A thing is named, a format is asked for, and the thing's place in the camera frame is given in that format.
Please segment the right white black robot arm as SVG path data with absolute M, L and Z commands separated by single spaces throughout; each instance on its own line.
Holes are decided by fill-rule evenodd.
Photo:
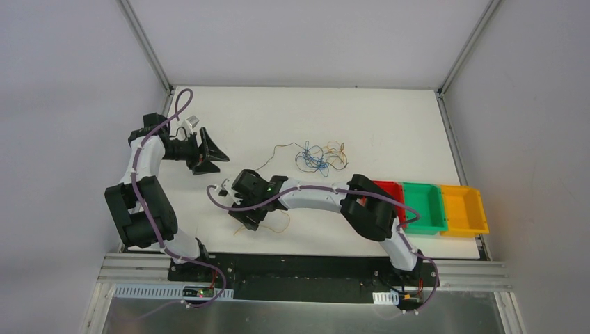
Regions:
M 269 212 L 316 209 L 344 217 L 361 237 L 381 245 L 394 268 L 396 279 L 412 285 L 422 277 L 422 252 L 409 242 L 399 209 L 419 212 L 382 189 L 368 177 L 355 174 L 346 182 L 310 183 L 275 175 L 265 180 L 254 170 L 244 169 L 234 180 L 224 180 L 219 196 L 231 197 L 229 214 L 249 230 L 258 229 Z

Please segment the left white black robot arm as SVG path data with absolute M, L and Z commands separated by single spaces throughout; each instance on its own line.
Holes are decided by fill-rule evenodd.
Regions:
M 121 180 L 106 188 L 104 197 L 122 243 L 139 249 L 160 248 L 171 252 L 173 260 L 185 263 L 185 271 L 195 281 L 211 276 L 212 263 L 205 245 L 178 226 L 171 202 L 157 176 L 161 162 L 183 161 L 193 175 L 218 173 L 218 162 L 229 162 L 205 127 L 193 132 L 197 123 L 189 117 L 181 130 L 182 138 L 171 135 L 166 117 L 146 114 L 143 127 L 128 138 L 131 156 Z

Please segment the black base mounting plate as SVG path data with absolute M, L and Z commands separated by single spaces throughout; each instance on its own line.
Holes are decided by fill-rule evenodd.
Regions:
M 370 304 L 391 288 L 412 292 L 433 287 L 434 268 L 422 263 L 416 276 L 395 271 L 388 257 L 334 257 L 212 253 L 208 263 L 221 270 L 170 263 L 168 280 L 225 287 L 239 301 Z

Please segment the red plastic bin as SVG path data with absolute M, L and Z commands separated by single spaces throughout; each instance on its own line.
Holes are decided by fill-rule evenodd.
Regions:
M 356 195 L 360 209 L 355 221 L 363 232 L 385 234 L 405 228 L 407 218 L 400 183 L 363 179 L 356 191 L 362 195 Z

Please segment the green plastic bin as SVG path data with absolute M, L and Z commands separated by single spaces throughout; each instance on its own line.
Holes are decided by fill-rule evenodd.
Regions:
M 408 234 L 435 235 L 448 230 L 442 192 L 436 184 L 403 182 L 404 202 L 420 214 L 405 227 Z

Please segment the yellow plastic bin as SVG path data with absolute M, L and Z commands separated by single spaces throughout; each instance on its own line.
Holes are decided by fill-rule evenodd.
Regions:
M 444 237 L 476 237 L 490 232 L 481 192 L 469 186 L 440 185 L 447 229 Z

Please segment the aluminium frame rail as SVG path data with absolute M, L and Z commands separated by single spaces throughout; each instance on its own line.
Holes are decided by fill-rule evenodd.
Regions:
M 508 271 L 502 262 L 479 260 L 423 261 L 414 272 L 395 269 L 386 257 L 329 257 L 296 255 L 212 254 L 210 267 L 176 264 L 156 253 L 109 253 L 99 271 L 101 283 L 196 283 L 212 281 L 220 269 L 228 285 L 237 288 L 254 278 L 340 279 L 362 283 L 393 284 L 406 287 L 422 282 L 425 287 L 439 284 L 442 291 L 510 292 Z

